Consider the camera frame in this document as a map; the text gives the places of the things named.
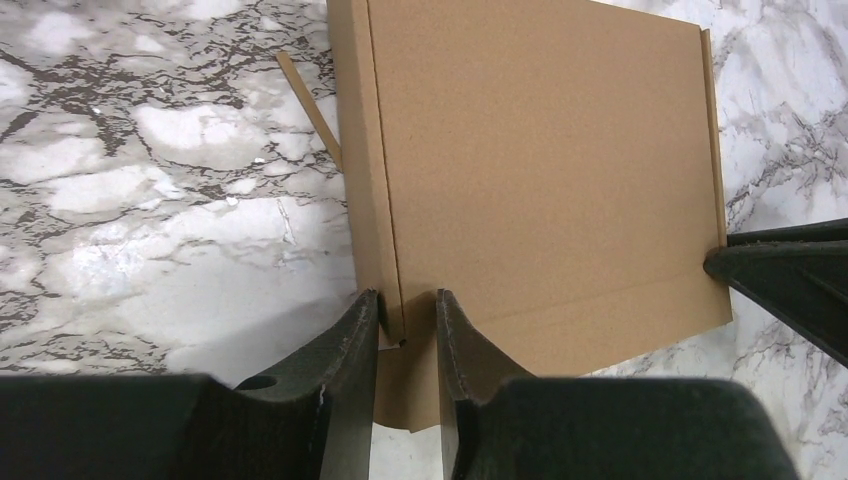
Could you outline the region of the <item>brown cardboard box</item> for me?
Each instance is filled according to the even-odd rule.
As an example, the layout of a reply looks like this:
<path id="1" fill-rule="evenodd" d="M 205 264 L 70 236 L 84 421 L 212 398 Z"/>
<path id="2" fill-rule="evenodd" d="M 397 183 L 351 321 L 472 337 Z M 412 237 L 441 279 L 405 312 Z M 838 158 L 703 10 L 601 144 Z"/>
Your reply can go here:
<path id="1" fill-rule="evenodd" d="M 331 1 L 357 285 L 385 320 L 375 420 L 438 424 L 435 301 L 537 375 L 727 323 L 709 33 L 595 1 Z"/>

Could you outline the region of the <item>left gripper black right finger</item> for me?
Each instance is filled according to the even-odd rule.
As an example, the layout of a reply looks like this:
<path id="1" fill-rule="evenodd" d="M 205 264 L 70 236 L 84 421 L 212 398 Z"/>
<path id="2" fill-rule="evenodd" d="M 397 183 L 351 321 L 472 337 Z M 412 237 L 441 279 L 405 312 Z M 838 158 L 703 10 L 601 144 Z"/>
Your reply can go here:
<path id="1" fill-rule="evenodd" d="M 794 479 L 742 385 L 703 378 L 540 378 L 435 302 L 448 479 Z"/>

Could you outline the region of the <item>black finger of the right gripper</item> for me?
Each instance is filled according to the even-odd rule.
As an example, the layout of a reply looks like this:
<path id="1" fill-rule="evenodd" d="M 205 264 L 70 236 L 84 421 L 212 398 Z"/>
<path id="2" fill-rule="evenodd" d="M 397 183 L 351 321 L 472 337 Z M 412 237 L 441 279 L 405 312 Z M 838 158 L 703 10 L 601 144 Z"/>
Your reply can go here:
<path id="1" fill-rule="evenodd" d="M 731 234 L 704 271 L 847 364 L 847 221 Z"/>

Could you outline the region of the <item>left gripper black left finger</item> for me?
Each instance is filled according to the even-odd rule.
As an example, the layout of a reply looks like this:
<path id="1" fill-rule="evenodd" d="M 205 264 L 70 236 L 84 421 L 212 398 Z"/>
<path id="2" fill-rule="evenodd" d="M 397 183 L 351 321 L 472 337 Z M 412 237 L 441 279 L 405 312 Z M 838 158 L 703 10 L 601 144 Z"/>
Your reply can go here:
<path id="1" fill-rule="evenodd" d="M 234 388 L 206 374 L 5 376 L 5 479 L 365 479 L 379 299 Z"/>

